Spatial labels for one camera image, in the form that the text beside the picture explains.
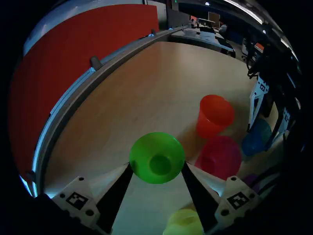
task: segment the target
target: cable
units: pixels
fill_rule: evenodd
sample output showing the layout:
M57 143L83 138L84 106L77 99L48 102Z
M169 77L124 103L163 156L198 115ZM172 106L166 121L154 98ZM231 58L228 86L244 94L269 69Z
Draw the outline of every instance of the cable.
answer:
M260 189L260 191L258 192L259 195L261 195L263 192L265 192L267 189L269 189L270 187L274 186L275 184L277 184L279 181L279 177L273 179L271 182L269 182L268 184L266 184L263 188Z
M254 43L250 44L250 47L248 49L248 55L247 55L247 58L246 58L246 66L248 68L248 70L250 70L252 68L252 66L249 68L249 61L252 61L252 58L255 54L255 48L254 46L256 45L258 41L255 41Z
M273 175L275 173L280 172L281 170L281 164L277 164L275 166L272 166L268 168L265 172L261 173L250 185L250 188L253 188L257 183L259 183L261 180L264 180L266 177Z
M249 73L247 74L247 76L250 78L250 79L252 79L253 77L257 77L259 74L255 74L255 73L253 73L252 75L249 75Z

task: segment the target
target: yellow cup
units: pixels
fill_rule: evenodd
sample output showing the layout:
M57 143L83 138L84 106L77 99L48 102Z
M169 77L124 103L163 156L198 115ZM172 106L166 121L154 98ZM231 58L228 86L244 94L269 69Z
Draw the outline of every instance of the yellow cup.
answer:
M203 235L203 228L196 211L178 210L171 215L163 235Z

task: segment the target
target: table surface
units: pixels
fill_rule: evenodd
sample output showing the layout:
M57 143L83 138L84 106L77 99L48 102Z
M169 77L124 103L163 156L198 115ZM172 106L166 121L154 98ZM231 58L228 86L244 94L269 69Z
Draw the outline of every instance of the table surface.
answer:
M195 28L195 29L186 28L184 30L192 30L192 31L196 31L196 32L199 32L199 33L201 32L200 29L198 29L198 28ZM223 36L221 34L219 34L218 30L214 29L214 32L215 32L215 34L214 34L215 37L224 39Z
M101 178L128 162L134 142L149 132L173 135L195 162L206 142L195 131L199 103L208 94L230 101L235 121L222 134L241 143L255 83L246 73L244 63L210 49L172 42L147 47L110 74L69 120L52 151L45 192L53 196L77 176ZM242 164L238 175L251 171ZM161 185L133 175L113 235L162 234L169 216L191 202L181 174Z
M171 34L172 37L177 37L177 38L186 38L186 39L192 39L192 40L196 40L199 42L204 42L210 45L214 45L216 47L228 50L228 51L234 51L233 48L227 47L222 45L221 43L219 43L219 41L215 38L216 34L211 33L212 37L208 37L208 38L201 38L200 35L196 34L194 36L191 35L185 35L185 33L183 31L178 31L176 33Z

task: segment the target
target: plastic cup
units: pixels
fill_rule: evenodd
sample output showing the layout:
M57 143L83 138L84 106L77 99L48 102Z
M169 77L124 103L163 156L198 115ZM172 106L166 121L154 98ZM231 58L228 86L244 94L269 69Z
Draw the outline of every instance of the plastic cup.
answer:
M252 156L265 150L265 145L272 135L271 128L264 119L257 119L251 131L243 139L241 148L246 156Z
M182 170L185 152L173 136L154 132L138 139L130 151L130 165L135 175L151 184L163 184Z
M240 164L241 153L238 144L228 136L215 136L206 143L195 166L226 180L237 174Z
M178 210L171 215L163 235L202 235L203 228L196 211Z
M235 111L228 101L217 95L208 95L200 102L197 133L204 139L216 136L234 121Z

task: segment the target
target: ceiling light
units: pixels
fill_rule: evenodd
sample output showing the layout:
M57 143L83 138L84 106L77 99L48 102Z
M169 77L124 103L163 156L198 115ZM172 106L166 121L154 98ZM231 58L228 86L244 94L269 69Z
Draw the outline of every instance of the ceiling light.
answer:
M296 54L295 54L295 52L293 51L293 49L291 49L291 47L290 47L282 38L281 38L281 42L282 42L286 47L288 47L288 48L291 50L291 53L294 55L294 57L296 58L296 60L299 61L298 58L297 58L297 56L296 56Z
M34 190L34 197L37 197L38 196L38 193L37 193L37 186L34 182L32 182L32 188Z
M247 8L239 5L237 2L233 2L232 0L224 0L224 1L234 5L235 7L238 7L239 9L247 13L249 16L251 16L253 19L258 21L260 24L263 24L263 21L261 20L260 17L258 17L256 14L254 14L252 11L248 10Z

